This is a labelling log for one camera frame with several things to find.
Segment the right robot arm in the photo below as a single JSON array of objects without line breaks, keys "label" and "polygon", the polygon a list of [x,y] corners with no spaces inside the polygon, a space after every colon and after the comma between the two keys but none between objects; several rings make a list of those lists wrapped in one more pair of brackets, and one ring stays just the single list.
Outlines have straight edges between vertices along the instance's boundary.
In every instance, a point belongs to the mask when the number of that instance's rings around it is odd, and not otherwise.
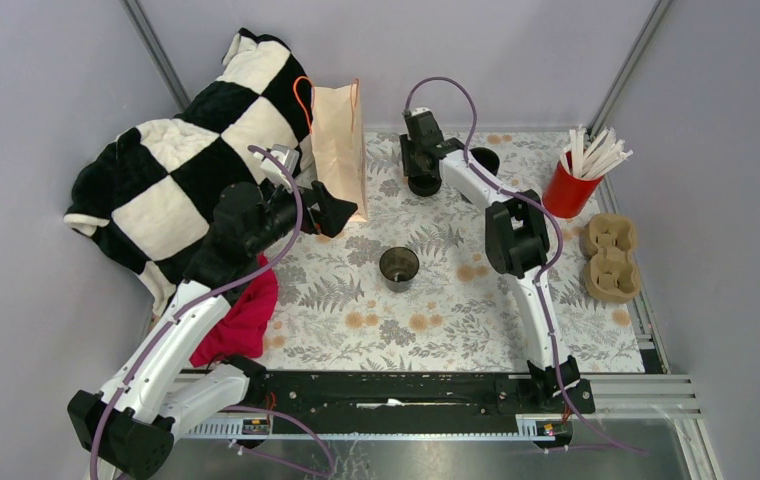
[{"label": "right robot arm", "polygon": [[515,299],[527,341],[522,353],[531,382],[516,398],[531,399],[543,412],[594,412],[590,384],[564,347],[556,322],[546,272],[550,240],[538,194],[502,183],[498,155],[445,136],[430,109],[407,110],[403,119],[401,157],[410,190],[427,197],[448,185],[483,213],[487,259]]}]

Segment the black coffee cup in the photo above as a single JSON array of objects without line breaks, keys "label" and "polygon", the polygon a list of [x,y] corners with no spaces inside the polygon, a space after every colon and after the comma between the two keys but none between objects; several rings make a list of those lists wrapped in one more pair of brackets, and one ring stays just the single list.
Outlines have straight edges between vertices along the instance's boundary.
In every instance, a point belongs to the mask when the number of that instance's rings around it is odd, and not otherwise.
[{"label": "black coffee cup", "polygon": [[378,268],[385,286],[401,293],[410,289],[420,270],[420,260],[409,248],[392,247],[381,255]]}]

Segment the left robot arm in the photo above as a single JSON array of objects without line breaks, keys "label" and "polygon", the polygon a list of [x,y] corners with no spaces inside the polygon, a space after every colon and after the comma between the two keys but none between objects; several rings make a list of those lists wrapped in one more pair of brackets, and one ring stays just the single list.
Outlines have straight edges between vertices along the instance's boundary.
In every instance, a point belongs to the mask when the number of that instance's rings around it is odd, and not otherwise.
[{"label": "left robot arm", "polygon": [[226,357],[189,386],[170,388],[248,283],[275,263],[259,263],[264,250],[302,233],[334,237],[357,209],[320,181],[310,188],[278,187],[269,197],[250,183],[222,191],[203,245],[157,325],[99,392],[80,390],[69,401],[93,478],[105,462],[129,479],[149,479],[176,441],[209,417],[234,405],[252,411],[269,398],[265,368],[240,355]]}]

